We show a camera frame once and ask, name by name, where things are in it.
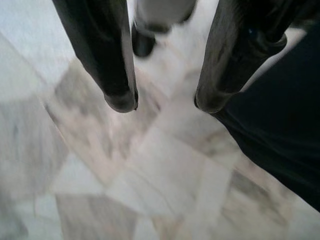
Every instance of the white marble tile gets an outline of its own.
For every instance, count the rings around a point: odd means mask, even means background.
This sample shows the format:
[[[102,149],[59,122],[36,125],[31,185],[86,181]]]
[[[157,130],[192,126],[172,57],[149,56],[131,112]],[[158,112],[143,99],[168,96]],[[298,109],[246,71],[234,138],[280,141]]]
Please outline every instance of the white marble tile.
[[[75,57],[51,0],[2,0],[0,33],[45,80],[57,83]]]
[[[201,70],[207,38],[217,8],[217,0],[199,0],[188,21],[173,26],[164,43],[188,65],[188,71]]]
[[[71,153],[56,176],[51,191],[55,194],[100,194],[104,192],[104,187],[87,166]],[[52,204],[54,201],[52,198],[42,200],[42,204]]]
[[[288,240],[319,239],[320,213],[300,197],[294,204],[292,219],[289,223]]]
[[[18,240],[64,240],[59,222],[25,215],[22,218],[27,234]]]
[[[18,215],[35,215],[35,201],[27,200],[22,202],[17,202],[14,205],[14,210]]]
[[[174,214],[160,190],[129,169],[125,169],[112,182],[106,195],[145,216]]]
[[[196,211],[216,219],[226,199],[232,172],[225,167],[207,160],[198,190]]]
[[[173,212],[194,208],[207,158],[156,127],[150,129],[128,165],[163,195]]]
[[[146,215],[195,207],[206,157],[153,127],[107,194]]]
[[[0,188],[0,240],[15,240],[27,233],[8,192]]]
[[[130,113],[111,109],[102,91],[78,60],[47,102],[47,110],[66,143],[108,184],[141,144],[166,98],[151,83],[138,79],[139,107]]]
[[[37,217],[47,218],[56,222],[60,222],[57,208],[56,197],[52,194],[46,194],[35,200],[35,215]]]
[[[160,240],[151,219],[147,217],[138,219],[133,240]]]
[[[186,63],[165,43],[158,43],[148,58],[134,58],[136,72],[140,71],[167,98],[170,98],[177,83],[182,81]]]
[[[204,212],[189,215],[174,240],[212,240],[216,227],[216,217]]]
[[[194,105],[199,74],[198,71],[194,71],[185,76],[154,124],[214,161],[232,169],[241,152],[239,147],[218,120]]]
[[[32,66],[2,34],[0,34],[0,53],[0,102],[25,99],[44,86],[45,83]]]
[[[68,148],[36,97],[0,104],[0,187],[14,200],[45,192]]]

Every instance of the gray marble tile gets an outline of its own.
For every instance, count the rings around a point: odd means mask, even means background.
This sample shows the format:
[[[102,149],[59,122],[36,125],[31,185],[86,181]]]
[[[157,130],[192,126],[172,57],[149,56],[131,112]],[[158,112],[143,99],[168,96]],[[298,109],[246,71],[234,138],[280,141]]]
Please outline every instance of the gray marble tile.
[[[300,197],[294,203],[288,240],[313,240],[320,237],[320,213]]]
[[[212,239],[283,240],[290,217],[282,213],[284,205],[291,201],[275,201],[272,193],[235,171]]]
[[[36,97],[0,104],[0,186],[14,200],[44,192],[68,149]]]
[[[45,80],[56,84],[75,57],[51,0],[2,0],[0,32]]]
[[[118,113],[107,105],[101,90],[75,60],[47,100],[46,108],[67,144],[106,184],[140,145],[165,101],[143,77],[138,81],[138,109]]]
[[[296,195],[291,190],[254,164],[244,154],[237,162],[235,169],[269,194],[270,199],[277,204],[279,214],[285,219],[291,217],[291,206],[296,199]]]
[[[57,195],[64,240],[132,240],[138,215],[100,195]]]
[[[194,105],[200,73],[192,71],[177,86],[155,125],[216,162],[232,169],[241,151],[226,128]]]
[[[41,77],[1,33],[0,53],[0,102],[25,99],[44,87]]]

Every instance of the dark pants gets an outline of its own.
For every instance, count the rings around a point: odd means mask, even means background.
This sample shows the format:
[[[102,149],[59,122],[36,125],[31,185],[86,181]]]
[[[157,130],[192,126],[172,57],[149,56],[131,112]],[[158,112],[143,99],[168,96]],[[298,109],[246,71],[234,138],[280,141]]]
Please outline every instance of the dark pants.
[[[258,166],[320,212],[320,24],[214,114]]]

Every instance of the floor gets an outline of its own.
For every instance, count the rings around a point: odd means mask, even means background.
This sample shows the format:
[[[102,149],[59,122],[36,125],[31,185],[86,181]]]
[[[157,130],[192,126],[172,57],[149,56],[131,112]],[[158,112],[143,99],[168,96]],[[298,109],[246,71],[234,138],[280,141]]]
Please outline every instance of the floor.
[[[320,214],[193,105],[216,6],[135,59],[139,108],[120,114],[50,0],[1,0],[0,240],[320,239]]]

